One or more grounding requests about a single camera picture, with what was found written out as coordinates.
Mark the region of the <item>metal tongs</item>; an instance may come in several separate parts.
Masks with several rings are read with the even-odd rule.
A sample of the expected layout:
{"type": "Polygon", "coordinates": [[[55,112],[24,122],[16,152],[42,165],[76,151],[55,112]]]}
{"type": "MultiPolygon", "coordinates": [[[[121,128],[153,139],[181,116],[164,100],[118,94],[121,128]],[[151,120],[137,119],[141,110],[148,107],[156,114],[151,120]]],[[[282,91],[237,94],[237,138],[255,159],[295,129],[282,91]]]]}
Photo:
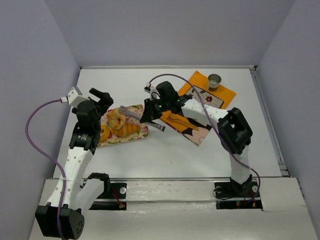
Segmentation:
{"type": "MultiPolygon", "coordinates": [[[[136,120],[138,120],[138,121],[140,121],[141,118],[142,118],[140,115],[138,115],[138,114],[130,111],[128,108],[126,108],[126,107],[123,106],[123,105],[121,105],[121,106],[118,108],[118,112],[119,112],[120,114],[126,116],[126,117],[131,117],[131,118],[136,119],[136,120]]],[[[149,125],[149,126],[151,126],[151,127],[153,127],[153,128],[156,128],[156,129],[158,129],[158,130],[160,130],[160,131],[162,131],[162,132],[164,132],[164,131],[165,131],[165,128],[166,128],[164,125],[158,124],[158,123],[153,122],[153,121],[146,122],[145,124],[147,124],[147,125],[149,125]]]]}

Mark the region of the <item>round bagel bread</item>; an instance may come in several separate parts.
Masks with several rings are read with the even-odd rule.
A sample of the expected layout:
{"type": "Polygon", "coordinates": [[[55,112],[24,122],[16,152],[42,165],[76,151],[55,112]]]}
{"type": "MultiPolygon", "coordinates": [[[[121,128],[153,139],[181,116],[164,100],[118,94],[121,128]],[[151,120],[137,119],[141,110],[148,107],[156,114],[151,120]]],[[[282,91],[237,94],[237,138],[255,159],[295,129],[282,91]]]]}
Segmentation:
{"type": "Polygon", "coordinates": [[[119,108],[115,108],[107,113],[107,125],[112,130],[119,130],[126,121],[126,117],[119,113],[119,108]]]}

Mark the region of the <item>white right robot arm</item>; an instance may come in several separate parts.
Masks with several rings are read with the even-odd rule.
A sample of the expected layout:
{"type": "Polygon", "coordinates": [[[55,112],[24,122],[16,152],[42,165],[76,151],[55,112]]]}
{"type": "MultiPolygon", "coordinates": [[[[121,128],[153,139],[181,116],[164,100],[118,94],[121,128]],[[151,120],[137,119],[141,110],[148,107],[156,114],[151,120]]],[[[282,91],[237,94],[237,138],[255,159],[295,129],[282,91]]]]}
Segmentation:
{"type": "Polygon", "coordinates": [[[229,198],[240,198],[250,189],[252,174],[249,167],[249,145],[253,131],[243,113],[236,107],[231,110],[206,105],[189,95],[178,95],[172,84],[164,81],[156,87],[147,83],[144,90],[149,98],[144,101],[141,123],[159,119],[170,111],[180,117],[193,119],[202,125],[210,125],[228,151],[231,166],[228,186],[221,190],[229,198]]]}

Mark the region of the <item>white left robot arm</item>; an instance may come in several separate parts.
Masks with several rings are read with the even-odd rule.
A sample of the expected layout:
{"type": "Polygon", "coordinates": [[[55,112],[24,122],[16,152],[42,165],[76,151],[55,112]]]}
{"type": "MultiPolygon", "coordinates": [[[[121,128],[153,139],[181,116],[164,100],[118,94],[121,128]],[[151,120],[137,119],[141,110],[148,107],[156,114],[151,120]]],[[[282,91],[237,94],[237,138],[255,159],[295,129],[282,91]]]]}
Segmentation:
{"type": "Polygon", "coordinates": [[[114,103],[110,94],[91,88],[95,101],[72,87],[61,103],[71,106],[77,122],[73,128],[64,166],[57,164],[61,176],[45,205],[39,205],[35,218],[45,237],[77,240],[85,226],[85,212],[104,190],[110,189],[106,173],[93,173],[87,181],[83,176],[100,141],[101,117],[114,103]]]}

